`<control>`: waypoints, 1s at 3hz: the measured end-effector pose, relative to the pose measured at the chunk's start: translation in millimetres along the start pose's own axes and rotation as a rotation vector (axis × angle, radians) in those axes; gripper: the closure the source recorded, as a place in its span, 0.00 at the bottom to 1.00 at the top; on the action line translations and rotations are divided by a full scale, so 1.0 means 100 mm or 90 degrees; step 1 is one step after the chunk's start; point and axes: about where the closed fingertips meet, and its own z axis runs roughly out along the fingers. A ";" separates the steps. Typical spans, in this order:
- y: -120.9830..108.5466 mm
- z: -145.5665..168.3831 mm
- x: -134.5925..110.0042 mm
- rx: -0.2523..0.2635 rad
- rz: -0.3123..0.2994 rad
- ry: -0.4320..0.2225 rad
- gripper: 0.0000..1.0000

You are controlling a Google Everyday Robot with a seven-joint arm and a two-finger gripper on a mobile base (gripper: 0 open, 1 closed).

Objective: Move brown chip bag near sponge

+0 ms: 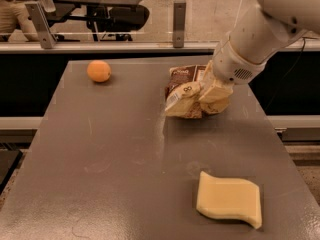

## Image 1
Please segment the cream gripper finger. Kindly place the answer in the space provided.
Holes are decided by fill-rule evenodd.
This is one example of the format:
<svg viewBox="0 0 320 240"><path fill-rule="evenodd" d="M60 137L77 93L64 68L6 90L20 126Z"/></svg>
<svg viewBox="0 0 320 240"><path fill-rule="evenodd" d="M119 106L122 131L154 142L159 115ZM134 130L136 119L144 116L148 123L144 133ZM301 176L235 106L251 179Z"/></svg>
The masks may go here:
<svg viewBox="0 0 320 240"><path fill-rule="evenodd" d="M219 79L208 80L203 84L199 101L213 103L228 98L233 93L233 84L225 83Z"/></svg>
<svg viewBox="0 0 320 240"><path fill-rule="evenodd" d="M213 63L212 61L209 61L206 65L201 82L203 84L211 84L213 80L214 80Z"/></svg>

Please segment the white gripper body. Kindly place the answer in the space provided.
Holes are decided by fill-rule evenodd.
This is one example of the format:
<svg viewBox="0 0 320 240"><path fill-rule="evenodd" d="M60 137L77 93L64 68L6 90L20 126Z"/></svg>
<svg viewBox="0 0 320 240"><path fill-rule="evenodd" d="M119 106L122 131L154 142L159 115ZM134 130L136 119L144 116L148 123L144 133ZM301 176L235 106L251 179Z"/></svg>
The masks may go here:
<svg viewBox="0 0 320 240"><path fill-rule="evenodd" d="M229 34L219 42L212 56L213 74L222 81L247 84L260 74L266 63L254 64L242 58L232 47Z"/></svg>

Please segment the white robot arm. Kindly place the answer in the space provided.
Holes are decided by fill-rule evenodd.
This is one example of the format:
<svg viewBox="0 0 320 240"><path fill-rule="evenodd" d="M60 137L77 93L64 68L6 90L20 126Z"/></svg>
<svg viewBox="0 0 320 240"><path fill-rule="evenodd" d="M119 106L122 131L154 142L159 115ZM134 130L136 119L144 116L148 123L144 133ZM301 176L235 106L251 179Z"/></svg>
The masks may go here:
<svg viewBox="0 0 320 240"><path fill-rule="evenodd" d="M320 32L320 0L256 0L216 47L199 101L230 96L235 84L252 81L276 52L308 31Z"/></svg>

